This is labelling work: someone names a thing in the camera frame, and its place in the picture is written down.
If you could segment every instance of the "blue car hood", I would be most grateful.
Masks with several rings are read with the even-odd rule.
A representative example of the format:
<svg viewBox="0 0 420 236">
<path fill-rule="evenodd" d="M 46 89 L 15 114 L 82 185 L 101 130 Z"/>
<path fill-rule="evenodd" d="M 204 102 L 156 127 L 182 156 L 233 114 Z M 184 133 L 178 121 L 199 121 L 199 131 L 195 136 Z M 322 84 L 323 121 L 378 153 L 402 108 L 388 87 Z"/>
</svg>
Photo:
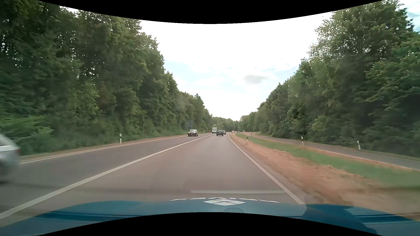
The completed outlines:
<svg viewBox="0 0 420 236">
<path fill-rule="evenodd" d="M 40 235 L 109 220 L 187 212 L 236 212 L 283 216 L 328 223 L 379 235 L 416 235 L 420 232 L 420 222 L 418 221 L 360 207 L 297 205 L 246 198 L 186 198 L 163 202 L 103 201 L 85 203 L 4 226 L 0 228 L 0 235 Z"/>
</svg>

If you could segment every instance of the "forest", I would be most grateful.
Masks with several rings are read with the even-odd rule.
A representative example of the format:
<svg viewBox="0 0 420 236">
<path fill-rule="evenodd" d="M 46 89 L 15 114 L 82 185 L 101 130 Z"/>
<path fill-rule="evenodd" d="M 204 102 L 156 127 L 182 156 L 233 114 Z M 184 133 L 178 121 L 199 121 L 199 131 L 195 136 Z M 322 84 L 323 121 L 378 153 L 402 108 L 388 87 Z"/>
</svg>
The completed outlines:
<svg viewBox="0 0 420 236">
<path fill-rule="evenodd" d="M 385 0 L 334 11 L 299 69 L 240 128 L 420 156 L 420 37 Z"/>
<path fill-rule="evenodd" d="M 0 1 L 0 133 L 28 155 L 114 143 L 120 133 L 131 141 L 233 128 L 179 91 L 140 23 Z"/>
</svg>

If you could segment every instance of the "dark car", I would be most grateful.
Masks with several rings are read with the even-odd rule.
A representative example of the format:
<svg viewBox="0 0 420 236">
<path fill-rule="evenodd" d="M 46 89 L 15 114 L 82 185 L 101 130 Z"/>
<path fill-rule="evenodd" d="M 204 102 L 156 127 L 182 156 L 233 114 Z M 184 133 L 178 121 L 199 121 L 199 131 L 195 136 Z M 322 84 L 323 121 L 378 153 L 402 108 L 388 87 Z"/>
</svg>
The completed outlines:
<svg viewBox="0 0 420 236">
<path fill-rule="evenodd" d="M 198 136 L 198 131 L 196 129 L 191 129 L 188 132 L 188 137 L 190 137 L 190 136 Z"/>
</svg>

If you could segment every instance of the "road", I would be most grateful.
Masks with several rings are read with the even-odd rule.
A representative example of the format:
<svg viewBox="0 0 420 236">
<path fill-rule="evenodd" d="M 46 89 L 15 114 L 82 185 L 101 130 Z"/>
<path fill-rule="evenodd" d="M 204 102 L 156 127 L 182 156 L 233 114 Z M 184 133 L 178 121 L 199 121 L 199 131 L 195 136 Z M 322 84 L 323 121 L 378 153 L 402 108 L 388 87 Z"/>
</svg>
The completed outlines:
<svg viewBox="0 0 420 236">
<path fill-rule="evenodd" d="M 281 139 L 281 138 L 274 138 L 274 137 L 268 137 L 268 136 L 262 136 L 262 135 L 256 135 L 256 136 L 258 138 L 284 142 L 288 144 L 294 144 L 294 145 L 302 144 L 302 142 L 299 140 Z M 318 144 L 318 143 L 312 143 L 312 142 L 305 142 L 304 144 L 307 147 L 313 147 L 313 148 L 317 148 L 317 149 L 328 151 L 328 152 L 334 152 L 334 153 L 339 153 L 342 155 L 348 155 L 352 157 L 358 157 L 362 159 L 373 160 L 377 162 L 396 165 L 396 166 L 400 166 L 404 168 L 420 170 L 420 161 L 403 159 L 403 158 L 398 158 L 398 157 L 391 157 L 391 156 L 380 155 L 380 154 L 375 154 L 375 153 L 370 153 L 370 152 L 361 152 L 361 151 L 357 151 L 350 148 L 327 145 L 327 144 Z"/>
<path fill-rule="evenodd" d="M 0 226 L 104 200 L 245 197 L 292 204 L 313 201 L 254 159 L 227 135 L 201 134 L 20 164 L 13 181 L 0 185 Z"/>
</svg>

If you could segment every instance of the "road edge line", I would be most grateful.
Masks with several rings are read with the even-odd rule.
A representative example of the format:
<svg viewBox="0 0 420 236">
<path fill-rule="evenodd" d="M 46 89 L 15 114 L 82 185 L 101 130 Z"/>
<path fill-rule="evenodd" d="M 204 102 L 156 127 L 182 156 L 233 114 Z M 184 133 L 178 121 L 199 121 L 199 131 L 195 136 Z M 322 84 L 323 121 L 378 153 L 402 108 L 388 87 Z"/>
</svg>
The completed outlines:
<svg viewBox="0 0 420 236">
<path fill-rule="evenodd" d="M 266 171 L 262 166 L 260 166 L 254 159 L 252 159 L 246 152 L 244 152 L 238 145 L 233 142 L 233 140 L 228 135 L 229 140 L 243 153 L 247 158 L 249 158 L 260 170 L 262 170 L 272 181 L 274 181 L 280 188 L 282 188 L 289 196 L 293 198 L 298 204 L 304 205 L 305 203 L 298 198 L 294 193 L 292 193 L 286 186 L 284 186 L 280 181 L 278 181 L 274 176 L 272 176 L 268 171 Z"/>
<path fill-rule="evenodd" d="M 135 142 L 135 143 L 129 143 L 129 144 L 121 144 L 121 145 L 111 146 L 111 147 L 100 147 L 100 148 L 88 149 L 88 150 L 83 150 L 83 151 L 78 151 L 78 152 L 65 153 L 65 154 L 62 154 L 62 155 L 59 154 L 58 156 L 55 156 L 55 155 L 52 155 L 50 157 L 46 156 L 44 159 L 27 161 L 27 162 L 22 162 L 22 163 L 19 163 L 19 164 L 22 165 L 22 164 L 27 164 L 27 163 L 32 163 L 32 162 L 37 162 L 37 161 L 42 161 L 42 160 L 49 160 L 49 159 L 54 159 L 54 158 L 59 158 L 59 157 L 67 157 L 67 156 L 72 156 L 72 155 L 77 155 L 77 154 L 82 154 L 82 153 L 87 153 L 87 152 L 100 151 L 100 150 L 105 150 L 105 149 L 109 149 L 109 148 L 125 147 L 125 146 L 129 146 L 129 145 L 142 144 L 142 143 L 148 143 L 148 142 L 155 142 L 155 141 L 160 141 L 160 140 L 165 140 L 165 139 L 175 139 L 175 138 L 180 138 L 180 137 L 183 137 L 183 136 L 167 137 L 167 138 L 162 138 L 162 139 L 154 139 L 154 140 L 140 141 L 140 142 Z"/>
<path fill-rule="evenodd" d="M 8 217 L 8 216 L 10 216 L 10 215 L 13 215 L 13 214 L 14 214 L 14 213 L 16 213 L 16 212 L 19 212 L 19 211 L 24 210 L 24 209 L 26 209 L 26 208 L 28 208 L 28 207 L 31 207 L 31 206 L 33 206 L 33 205 L 35 205 L 35 204 L 37 204 L 37 203 L 43 202 L 43 201 L 45 201 L 45 200 L 47 200 L 47 199 L 49 199 L 49 198 L 51 198 L 51 197 L 54 197 L 54 196 L 59 195 L 59 194 L 61 194 L 61 193 L 64 193 L 64 192 L 66 192 L 66 191 L 68 191 L 68 190 L 70 190 L 70 189 L 74 189 L 74 188 L 76 188 L 76 187 L 78 187 L 78 186 L 80 186 L 80 185 L 82 185 L 82 184 L 88 183 L 88 182 L 90 182 L 90 181 L 92 181 L 92 180 L 95 180 L 95 179 L 97 179 L 97 178 L 99 178 L 99 177 L 102 177 L 102 176 L 104 176 L 104 175 L 107 175 L 107 174 L 109 174 L 109 173 L 112 173 L 112 172 L 114 172 L 114 171 L 116 171 L 116 170 L 122 169 L 122 168 L 124 168 L 124 167 L 126 167 L 126 166 L 132 165 L 132 164 L 134 164 L 134 163 L 137 163 L 137 162 L 139 162 L 139 161 L 142 161 L 142 160 L 147 159 L 147 158 L 149 158 L 149 157 L 152 157 L 152 156 L 154 156 L 154 155 L 160 154 L 160 153 L 162 153 L 162 152 L 169 151 L 169 150 L 171 150 L 171 149 L 174 149 L 174 148 L 176 148 L 176 147 L 182 146 L 182 145 L 184 145 L 184 144 L 187 144 L 187 143 L 190 143 L 190 142 L 194 142 L 194 141 L 197 141 L 197 140 L 199 140 L 199 139 L 203 139 L 203 138 L 205 138 L 205 137 L 209 137 L 209 136 L 211 136 L 211 135 L 207 135 L 207 136 L 204 136 L 204 137 L 201 137 L 201 138 L 198 138 L 198 139 L 194 139 L 194 140 L 191 140 L 191 141 L 188 141 L 188 142 L 185 142 L 185 143 L 182 143 L 182 144 L 179 144 L 179 145 L 176 145 L 176 146 L 173 146 L 173 147 L 167 148 L 167 149 L 165 149 L 165 150 L 162 150 L 162 151 L 159 151 L 159 152 L 156 152 L 156 153 L 150 154 L 150 155 L 148 155 L 148 156 L 146 156 L 146 157 L 142 157 L 142 158 L 140 158 L 140 159 L 134 160 L 134 161 L 129 162 L 129 163 L 127 163 L 127 164 L 124 164 L 124 165 L 121 165 L 121 166 L 115 167 L 115 168 L 113 168 L 113 169 L 107 170 L 107 171 L 105 171 L 105 172 L 102 172 L 102 173 L 97 174 L 97 175 L 95 175 L 95 176 L 89 177 L 89 178 L 84 179 L 84 180 L 82 180 L 82 181 L 79 181 L 79 182 L 77 182 L 77 183 L 71 184 L 71 185 L 66 186 L 66 187 L 64 187 L 64 188 L 61 188 L 61 189 L 55 190 L 55 191 L 53 191 L 53 192 L 51 192 L 51 193 L 48 193 L 48 194 L 46 194 L 46 195 L 44 195 L 44 196 L 38 197 L 38 198 L 36 198 L 36 199 L 34 199 L 34 200 L 32 200 L 32 201 L 29 201 L 29 202 L 23 203 L 23 204 L 21 204 L 21 205 L 19 205 L 19 206 L 17 206 L 17 207 L 13 207 L 13 208 L 8 209 L 8 210 L 6 210 L 6 211 L 4 211 L 4 212 L 1 212 L 1 213 L 0 213 L 0 220 L 1 220 L 1 219 L 4 219 L 4 218 L 6 218 L 6 217 Z"/>
<path fill-rule="evenodd" d="M 348 147 L 340 147 L 340 146 L 334 146 L 334 145 L 332 145 L 332 146 L 333 146 L 333 147 L 338 147 L 338 148 L 348 149 Z M 342 153 L 339 153 L 339 152 L 327 151 L 327 150 L 320 149 L 320 148 L 316 148 L 316 147 L 310 147 L 310 148 L 313 148 L 313 149 L 318 149 L 318 150 L 320 150 L 320 151 L 330 152 L 330 153 L 334 153 L 334 154 L 338 154 L 338 155 L 343 155 L 343 156 L 348 156 L 348 157 L 359 158 L 359 159 L 362 159 L 362 160 L 371 161 L 371 162 L 376 162 L 376 163 L 381 163 L 381 164 L 385 164 L 385 165 L 391 165 L 391 166 L 398 167 L 398 168 L 405 168 L 405 169 L 409 169 L 409 170 L 418 170 L 418 169 L 414 169 L 414 168 L 410 168 L 410 167 L 405 167 L 405 166 L 400 166 L 400 165 L 390 164 L 390 163 L 381 162 L 381 161 L 377 161 L 377 160 L 371 160 L 371 159 L 367 159 L 367 158 L 362 158 L 362 157 L 356 157 L 356 156 L 352 156 L 352 155 L 342 154 Z M 405 158 L 400 158 L 400 157 L 387 156 L 387 155 L 376 154 L 376 153 L 373 153 L 373 154 L 378 155 L 378 156 L 383 156 L 383 157 L 398 158 L 398 159 L 401 159 L 401 160 L 411 160 L 411 159 L 405 159 Z"/>
</svg>

